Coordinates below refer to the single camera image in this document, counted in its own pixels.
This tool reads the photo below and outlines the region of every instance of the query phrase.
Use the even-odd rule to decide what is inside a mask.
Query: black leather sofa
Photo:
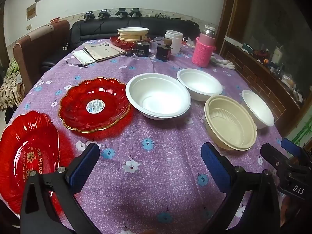
[[[199,25],[192,21],[178,19],[154,18],[154,17],[127,17],[108,19],[91,19],[87,22],[77,21],[70,29],[68,37],[69,48],[64,51],[58,50],[55,54],[45,59],[42,63],[41,72],[44,73],[52,68],[71,51],[88,40],[109,39],[118,34],[117,29],[124,27],[146,27],[149,29],[149,36],[154,39],[158,36],[165,36],[167,30],[175,30],[183,33],[183,37],[190,37],[194,40],[199,36]]]

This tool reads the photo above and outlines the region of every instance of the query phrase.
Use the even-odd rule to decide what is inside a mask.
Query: book
[[[126,52],[106,41],[101,42],[100,44],[85,43],[83,50],[86,51],[96,62],[101,62]]]
[[[96,60],[94,60],[84,50],[74,51],[73,56],[75,56],[84,65],[89,65],[96,62]]]

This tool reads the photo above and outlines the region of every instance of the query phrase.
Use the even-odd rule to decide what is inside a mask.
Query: metal screw
[[[57,169],[58,173],[63,173],[66,170],[66,168],[64,166],[61,166]]]
[[[264,174],[269,176],[269,175],[271,175],[271,172],[268,169],[265,169]]]
[[[33,177],[33,176],[35,176],[36,174],[37,174],[36,171],[31,171],[29,175]]]
[[[238,173],[241,173],[241,172],[244,171],[244,169],[243,169],[243,167],[238,165],[238,166],[235,166],[235,171],[238,172]]]

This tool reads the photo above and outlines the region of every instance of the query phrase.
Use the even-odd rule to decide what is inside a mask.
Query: brown chair
[[[15,44],[13,55],[19,66],[26,94],[43,75],[40,70],[42,62],[62,47],[68,35],[69,22],[63,20],[42,26]]]

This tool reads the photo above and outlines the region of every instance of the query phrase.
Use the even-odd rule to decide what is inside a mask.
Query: red tray under bowls
[[[133,44],[136,42],[128,42],[128,41],[123,41],[123,40],[120,40],[118,39],[118,36],[119,35],[116,35],[116,36],[113,36],[113,37],[110,37],[110,41],[113,45],[125,50],[125,51],[128,51],[132,48]],[[147,37],[146,40],[144,40],[145,42],[150,42],[151,39],[149,37]]]
[[[130,111],[125,88],[114,78],[85,80],[62,98],[59,117],[66,128],[80,133],[108,129]]]
[[[37,111],[16,117],[2,134],[0,156],[0,193],[19,213],[29,173],[52,173],[59,167],[59,136],[50,117]]]

